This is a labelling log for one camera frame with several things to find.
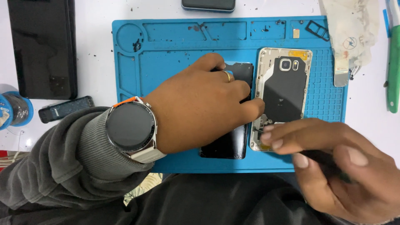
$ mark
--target solder wire spool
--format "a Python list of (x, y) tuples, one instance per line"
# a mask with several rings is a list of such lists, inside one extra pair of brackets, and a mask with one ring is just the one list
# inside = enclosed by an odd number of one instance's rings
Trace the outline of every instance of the solder wire spool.
[(33, 106), (29, 99), (23, 98), (17, 91), (0, 94), (0, 130), (8, 126), (24, 126), (32, 120)]

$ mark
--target green screwdriver handle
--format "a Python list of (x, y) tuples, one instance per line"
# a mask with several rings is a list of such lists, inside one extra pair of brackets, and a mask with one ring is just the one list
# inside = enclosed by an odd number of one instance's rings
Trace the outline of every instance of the green screwdriver handle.
[(388, 107), (397, 113), (400, 94), (400, 26), (392, 28), (390, 39), (389, 74), (388, 74)]

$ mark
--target smartphone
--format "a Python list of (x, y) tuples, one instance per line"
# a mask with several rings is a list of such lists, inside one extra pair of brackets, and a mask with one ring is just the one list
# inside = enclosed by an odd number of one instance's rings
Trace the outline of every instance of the smartphone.
[[(235, 80), (246, 81), (250, 87), (252, 86), (253, 64), (248, 62), (225, 62), (225, 65), (224, 70), (232, 73)], [(251, 95), (249, 94), (240, 103), (250, 99)], [(246, 157), (247, 130), (247, 124), (234, 129), (211, 144), (201, 147), (199, 155), (203, 158), (244, 159)]]
[(181, 5), (185, 10), (233, 12), (236, 0), (182, 0)]
[(271, 151), (260, 141), (264, 126), (303, 118), (312, 51), (263, 48), (258, 55), (255, 96), (262, 98), (265, 109), (252, 123), (250, 148)]
[(20, 94), (77, 96), (74, 0), (8, 0)]
[(85, 96), (68, 102), (48, 106), (39, 110), (39, 117), (42, 123), (60, 120), (71, 113), (81, 109), (94, 107), (93, 99)]

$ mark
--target black sim tray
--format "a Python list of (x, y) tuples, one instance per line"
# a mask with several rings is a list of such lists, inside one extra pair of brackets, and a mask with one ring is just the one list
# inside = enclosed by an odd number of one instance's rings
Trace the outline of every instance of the black sim tray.
[(310, 20), (310, 22), (306, 26), (306, 31), (312, 33), (313, 35), (321, 38), (324, 41), (329, 41), (328, 29), (317, 24), (316, 22), (314, 22), (312, 20)]

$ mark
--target blue silicone repair mat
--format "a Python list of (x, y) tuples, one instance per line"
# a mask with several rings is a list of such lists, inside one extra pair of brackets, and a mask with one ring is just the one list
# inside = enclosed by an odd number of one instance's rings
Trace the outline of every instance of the blue silicone repair mat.
[[(347, 87), (333, 86), (330, 42), (305, 30), (310, 20), (328, 27), (325, 16), (115, 20), (112, 31), (118, 101), (146, 96), (208, 52), (221, 54), (225, 61), (250, 62), (256, 70), (259, 49), (299, 48), (313, 51), (304, 116), (344, 122)], [(300, 30), (300, 38), (293, 38), (294, 29)], [(289, 155), (255, 152), (249, 146), (241, 160), (202, 158), (198, 149), (192, 149), (167, 155), (153, 168), (156, 173), (291, 171)]]

